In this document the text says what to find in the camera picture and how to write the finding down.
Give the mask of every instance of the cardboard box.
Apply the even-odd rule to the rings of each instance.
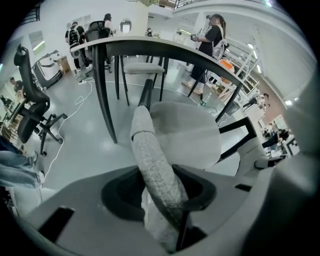
[[[67,60],[67,56],[63,56],[57,60],[58,66],[61,70],[61,73],[65,75],[68,71],[70,71],[70,66]]]

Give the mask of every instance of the backpack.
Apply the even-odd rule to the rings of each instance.
[[[217,25],[221,31],[222,39],[220,42],[217,43],[216,46],[214,46],[214,41],[212,42],[212,57],[216,59],[217,61],[220,61],[222,56],[224,55],[228,42],[224,38],[224,31],[221,26]]]
[[[80,43],[80,34],[75,27],[70,28],[70,30],[69,30],[68,43],[69,43],[69,46],[73,46],[75,44]]]

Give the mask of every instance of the railing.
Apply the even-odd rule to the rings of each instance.
[[[37,3],[34,6],[34,8],[31,9],[31,11],[22,20],[20,26],[27,24],[27,23],[40,21],[40,4],[41,3]]]
[[[128,0],[130,2],[138,2],[139,0]],[[160,6],[162,8],[168,8],[168,9],[177,9],[177,8],[181,8],[187,5],[191,5],[191,4],[195,4],[195,3],[199,3],[199,2],[203,2],[203,1],[207,1],[207,0],[157,0],[154,1],[154,5]],[[253,3],[257,3],[257,4],[261,4],[261,5],[266,5],[266,1],[264,0],[244,0],[244,1],[248,1],[248,2],[253,2]],[[277,2],[275,0],[271,1],[272,3],[272,8],[276,9],[280,12],[285,13],[286,11],[279,5],[277,4]]]

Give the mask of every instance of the white shirt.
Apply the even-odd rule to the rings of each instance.
[[[111,31],[114,30],[111,20],[106,20],[106,21],[104,22],[104,27],[111,29]]]
[[[263,96],[262,94],[258,95],[256,97],[256,101],[259,105],[263,105],[265,103],[265,96]]]

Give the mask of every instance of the shoe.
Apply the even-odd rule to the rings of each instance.
[[[191,84],[190,82],[187,81],[182,81],[182,84],[186,87],[192,88],[193,84]]]
[[[38,172],[37,177],[38,177],[39,183],[42,185],[42,183],[45,182],[45,173],[44,173],[42,170],[40,170],[40,171]]]
[[[201,95],[204,93],[204,90],[200,90],[198,88],[195,88],[194,91],[193,91],[195,94],[198,94],[198,95]]]

